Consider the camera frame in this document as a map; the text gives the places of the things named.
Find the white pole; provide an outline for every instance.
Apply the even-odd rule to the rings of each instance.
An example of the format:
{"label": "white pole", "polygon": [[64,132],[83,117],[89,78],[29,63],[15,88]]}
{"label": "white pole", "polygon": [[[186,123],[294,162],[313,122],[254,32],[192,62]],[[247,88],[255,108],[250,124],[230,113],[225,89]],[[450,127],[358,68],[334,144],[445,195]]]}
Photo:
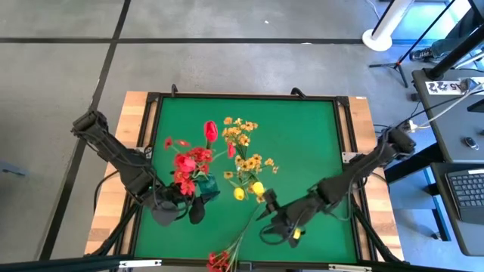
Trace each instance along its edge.
{"label": "white pole", "polygon": [[386,8],[375,30],[363,33],[363,43],[375,51],[386,51],[392,46],[392,33],[399,25],[414,0],[393,0]]}

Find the concrete floor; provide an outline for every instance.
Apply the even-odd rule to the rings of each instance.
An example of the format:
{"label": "concrete floor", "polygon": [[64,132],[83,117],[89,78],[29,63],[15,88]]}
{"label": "concrete floor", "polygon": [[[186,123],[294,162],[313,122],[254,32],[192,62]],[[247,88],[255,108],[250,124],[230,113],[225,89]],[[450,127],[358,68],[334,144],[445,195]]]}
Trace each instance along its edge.
{"label": "concrete floor", "polygon": [[[382,14],[387,4],[376,5]],[[122,0],[3,0],[0,37],[109,38],[122,6]],[[443,8],[415,4],[394,39],[417,38]],[[422,23],[411,24],[415,17]],[[426,38],[444,37],[451,20],[444,16]],[[121,36],[359,39],[376,22],[365,0],[305,0],[297,5],[288,0],[132,0]],[[71,123],[89,105],[108,46],[0,44],[0,159],[30,171],[26,178],[0,173],[1,263],[33,260],[38,254],[73,151]],[[366,96],[375,123],[395,124],[414,109],[407,99],[413,89],[402,87],[396,71],[370,70],[368,64],[393,62],[407,49],[394,46],[377,53],[364,45],[118,45],[99,110],[114,131],[126,91],[169,91],[175,83],[180,91],[286,94],[297,86],[307,94]],[[422,66],[404,63],[407,77]],[[415,137],[420,148],[434,141],[430,130]],[[53,258],[82,255],[92,194],[105,165],[92,151],[85,152]],[[399,232],[408,261],[439,265],[425,257],[434,248],[409,251],[427,246],[422,241],[430,238],[407,235],[403,225]],[[481,258],[465,260],[482,264]]]}

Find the green table surface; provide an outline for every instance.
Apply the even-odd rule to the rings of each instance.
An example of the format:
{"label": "green table surface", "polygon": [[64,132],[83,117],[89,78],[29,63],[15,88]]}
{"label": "green table surface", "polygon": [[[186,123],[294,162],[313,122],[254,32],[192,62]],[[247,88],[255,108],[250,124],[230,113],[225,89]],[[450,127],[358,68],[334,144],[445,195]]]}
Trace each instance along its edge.
{"label": "green table surface", "polygon": [[[219,139],[213,148],[226,148],[223,120],[226,116],[257,122],[259,128],[251,135],[248,155],[271,157],[279,166],[274,175],[267,169],[260,174],[266,188],[273,188],[278,202],[284,205],[306,194],[313,184],[342,172],[342,161],[333,104],[330,101],[300,100],[238,100],[215,98],[163,98],[160,124],[154,148],[153,164],[160,178],[172,182],[174,150],[164,150],[163,142],[171,136],[203,146],[203,124],[213,120],[219,127]],[[234,171],[233,159],[220,156],[210,165],[216,176],[219,197],[206,204],[206,215],[197,225],[188,216],[162,227],[144,209],[135,245],[138,258],[207,259],[211,252],[226,248],[243,229],[258,205],[255,196],[238,201],[234,188],[223,178],[223,171]],[[334,214],[346,217],[343,201]],[[339,221],[329,215],[316,215],[306,225],[306,235],[297,248],[288,243],[279,246],[264,244],[259,238],[261,228],[270,223],[268,216],[248,228],[239,260],[292,262],[356,262],[350,221]]]}

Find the wooden table edge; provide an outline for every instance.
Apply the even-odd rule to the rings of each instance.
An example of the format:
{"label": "wooden table edge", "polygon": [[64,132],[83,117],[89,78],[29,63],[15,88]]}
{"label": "wooden table edge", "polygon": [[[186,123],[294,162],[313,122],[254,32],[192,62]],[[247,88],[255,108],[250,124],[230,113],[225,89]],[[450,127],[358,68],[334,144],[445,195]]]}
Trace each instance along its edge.
{"label": "wooden table edge", "polygon": [[[148,92],[146,91],[126,92],[115,136],[127,147],[136,147],[147,94]],[[374,133],[373,122],[371,120],[368,101],[366,97],[349,97],[349,105],[358,151],[368,153],[374,149],[376,144],[376,136]],[[346,151],[349,151],[349,133],[346,126],[346,117],[343,107],[340,107],[339,110],[343,140]],[[147,144],[147,139],[150,137],[153,116],[154,114],[150,114],[144,136],[144,145]],[[110,174],[113,170],[113,166],[108,164],[105,175]],[[382,169],[376,170],[376,173],[384,176]],[[372,226],[390,251],[396,257],[403,259],[402,248],[386,183],[371,175],[368,178],[365,189]],[[98,208],[93,217],[91,230],[88,235],[88,242],[85,247],[86,254],[96,250],[115,228],[123,210],[125,195],[126,192],[124,186],[121,184],[119,176],[111,178],[102,186],[98,198]],[[128,252],[132,228],[133,220],[126,228],[121,253]],[[370,255],[366,234],[360,224],[358,224],[358,232],[360,234],[362,258],[369,259]]]}

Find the green vase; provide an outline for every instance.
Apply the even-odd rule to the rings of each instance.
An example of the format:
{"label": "green vase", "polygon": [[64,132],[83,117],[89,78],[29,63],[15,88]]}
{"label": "green vase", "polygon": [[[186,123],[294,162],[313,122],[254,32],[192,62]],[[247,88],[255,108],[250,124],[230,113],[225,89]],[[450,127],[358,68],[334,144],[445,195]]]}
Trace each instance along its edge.
{"label": "green vase", "polygon": [[209,173],[206,178],[204,176],[199,176],[197,178],[198,187],[200,192],[204,193],[215,193],[219,191],[219,186],[217,186],[217,181],[212,173]]}

